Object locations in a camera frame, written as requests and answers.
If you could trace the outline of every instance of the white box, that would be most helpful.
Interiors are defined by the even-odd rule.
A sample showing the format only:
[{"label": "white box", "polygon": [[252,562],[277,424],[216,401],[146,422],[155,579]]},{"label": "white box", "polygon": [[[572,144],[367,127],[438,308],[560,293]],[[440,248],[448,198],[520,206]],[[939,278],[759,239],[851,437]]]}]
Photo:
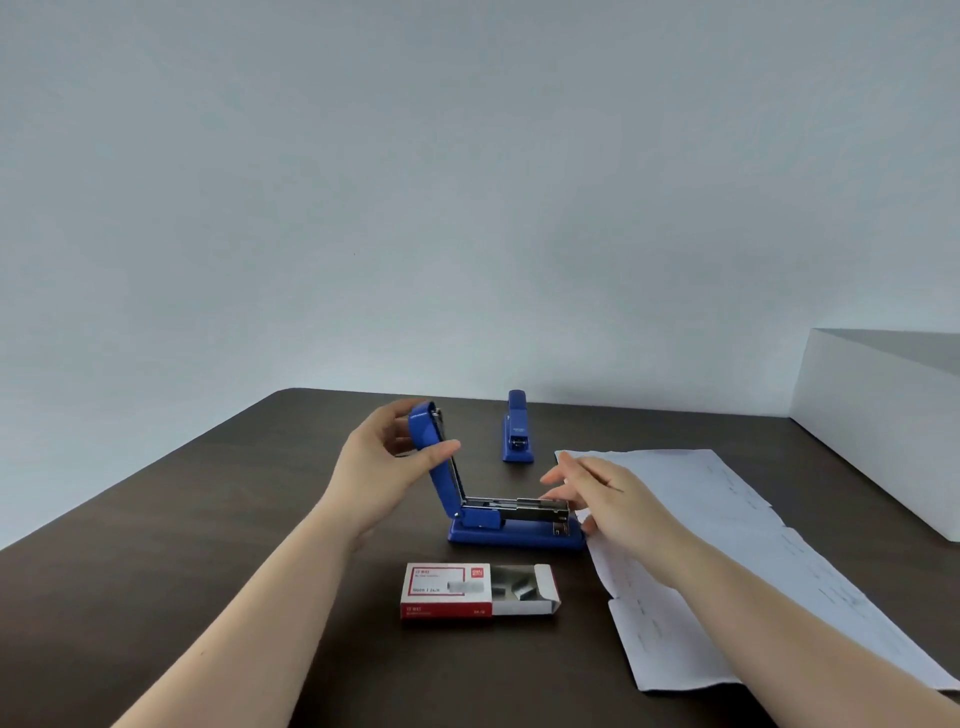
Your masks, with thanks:
[{"label": "white box", "polygon": [[407,564],[402,619],[552,615],[560,607],[547,564]]},{"label": "white box", "polygon": [[790,416],[960,541],[960,334],[815,328]]}]

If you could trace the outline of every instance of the table surface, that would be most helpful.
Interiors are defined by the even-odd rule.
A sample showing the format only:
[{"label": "table surface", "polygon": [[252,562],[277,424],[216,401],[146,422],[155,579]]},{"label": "table surface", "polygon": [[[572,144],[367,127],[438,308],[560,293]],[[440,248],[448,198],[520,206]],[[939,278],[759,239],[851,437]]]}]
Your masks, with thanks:
[{"label": "table surface", "polygon": [[[0,725],[108,726],[320,497],[388,395],[282,390],[0,551]],[[538,462],[500,461],[504,401],[438,400],[469,492],[536,497],[555,449],[714,449],[923,649],[960,673],[960,548],[795,423],[531,403]],[[295,726],[771,724],[740,686],[636,689],[584,551],[452,545],[418,484],[358,552]],[[403,623],[411,561],[547,562],[552,618]]]}]

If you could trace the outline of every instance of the white wall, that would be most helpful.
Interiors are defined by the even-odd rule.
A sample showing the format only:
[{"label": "white wall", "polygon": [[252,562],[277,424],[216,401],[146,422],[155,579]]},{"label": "white wall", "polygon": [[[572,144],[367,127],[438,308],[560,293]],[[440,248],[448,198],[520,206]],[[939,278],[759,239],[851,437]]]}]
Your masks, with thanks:
[{"label": "white wall", "polygon": [[960,330],[952,0],[137,5],[0,4],[0,546],[286,386],[784,414]]}]

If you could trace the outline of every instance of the white paper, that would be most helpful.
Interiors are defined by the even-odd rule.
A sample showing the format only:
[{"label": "white paper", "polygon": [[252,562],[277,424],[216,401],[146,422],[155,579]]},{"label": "white paper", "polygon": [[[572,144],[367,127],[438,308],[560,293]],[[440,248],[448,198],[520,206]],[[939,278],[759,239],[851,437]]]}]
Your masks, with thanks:
[{"label": "white paper", "polygon": [[[833,625],[937,690],[951,677],[859,589],[784,525],[770,504],[713,450],[575,452],[635,473],[687,528]],[[587,512],[578,514],[581,520]],[[610,611],[642,691],[679,691],[740,682],[680,594],[598,534],[588,541]]]}]

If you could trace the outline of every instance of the red and white staple box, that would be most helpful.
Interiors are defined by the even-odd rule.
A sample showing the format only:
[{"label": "red and white staple box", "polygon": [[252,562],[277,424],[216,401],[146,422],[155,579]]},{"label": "red and white staple box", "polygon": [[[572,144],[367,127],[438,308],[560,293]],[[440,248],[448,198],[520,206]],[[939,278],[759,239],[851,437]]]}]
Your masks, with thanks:
[{"label": "red and white staple box", "polygon": [[560,607],[548,564],[407,564],[403,619],[552,615]]}]

